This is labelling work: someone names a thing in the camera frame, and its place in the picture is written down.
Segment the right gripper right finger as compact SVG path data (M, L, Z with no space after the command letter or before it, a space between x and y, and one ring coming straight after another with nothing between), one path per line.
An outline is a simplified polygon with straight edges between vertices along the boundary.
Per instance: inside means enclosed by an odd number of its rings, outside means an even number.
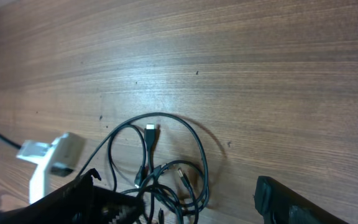
M269 176L260 176L255 209L265 224L347 224Z

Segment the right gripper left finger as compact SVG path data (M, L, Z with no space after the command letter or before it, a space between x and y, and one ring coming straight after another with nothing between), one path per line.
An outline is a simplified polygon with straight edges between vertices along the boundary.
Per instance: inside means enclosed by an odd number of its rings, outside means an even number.
M96 169L48 194L39 201L0 212L0 224L134 223L145 212L143 199L93 184Z

